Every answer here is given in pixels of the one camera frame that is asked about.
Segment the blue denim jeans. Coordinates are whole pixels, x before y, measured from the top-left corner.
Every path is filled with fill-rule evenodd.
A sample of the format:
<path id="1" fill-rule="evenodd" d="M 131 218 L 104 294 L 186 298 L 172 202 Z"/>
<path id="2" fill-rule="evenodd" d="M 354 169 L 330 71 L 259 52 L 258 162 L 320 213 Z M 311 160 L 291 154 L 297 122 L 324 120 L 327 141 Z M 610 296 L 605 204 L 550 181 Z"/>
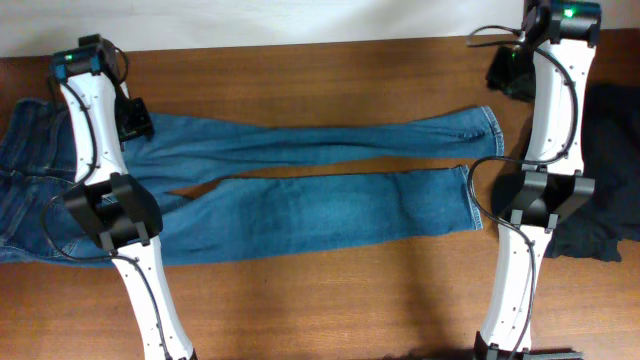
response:
<path id="1" fill-rule="evenodd" d="M 252 260 L 474 231 L 468 170 L 259 178 L 275 167 L 379 157 L 481 158 L 504 151 L 486 106 L 402 124 L 267 128 L 155 114 L 125 145 L 130 173 L 156 198 L 167 265 Z M 69 116 L 19 101 L 1 143 L 1 259 L 103 267 L 102 250 L 58 199 L 76 171 Z"/>

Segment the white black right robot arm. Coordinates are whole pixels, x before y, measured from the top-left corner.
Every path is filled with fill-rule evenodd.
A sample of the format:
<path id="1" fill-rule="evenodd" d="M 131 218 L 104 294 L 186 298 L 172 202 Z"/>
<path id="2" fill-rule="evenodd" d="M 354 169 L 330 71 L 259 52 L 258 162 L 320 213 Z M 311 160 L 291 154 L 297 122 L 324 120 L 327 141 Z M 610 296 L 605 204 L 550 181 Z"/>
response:
<path id="1" fill-rule="evenodd" d="M 557 226 L 592 196 L 584 174 L 581 129 L 587 77 L 599 42 L 602 9 L 584 1 L 536 0 L 523 7 L 512 40 L 494 42 L 489 88 L 534 104 L 519 169 L 497 178 L 492 208 L 499 255 L 489 311 L 475 359 L 579 359 L 572 350 L 535 351 L 531 322 L 543 256 Z"/>

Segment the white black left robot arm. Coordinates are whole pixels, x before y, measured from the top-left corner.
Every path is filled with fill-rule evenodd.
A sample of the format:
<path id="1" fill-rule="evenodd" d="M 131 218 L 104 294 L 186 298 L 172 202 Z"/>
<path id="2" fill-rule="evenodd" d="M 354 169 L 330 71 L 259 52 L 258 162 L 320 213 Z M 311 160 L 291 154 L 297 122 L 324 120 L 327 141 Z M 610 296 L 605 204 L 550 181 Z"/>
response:
<path id="1" fill-rule="evenodd" d="M 196 360 L 164 273 L 159 205 L 130 175 L 123 157 L 125 142 L 154 133 L 143 100 L 128 93 L 127 73 L 126 55 L 99 34 L 79 38 L 75 48 L 52 58 L 51 75 L 66 101 L 76 149 L 74 183 L 59 198 L 103 252 L 71 260 L 115 265 L 145 358 Z"/>

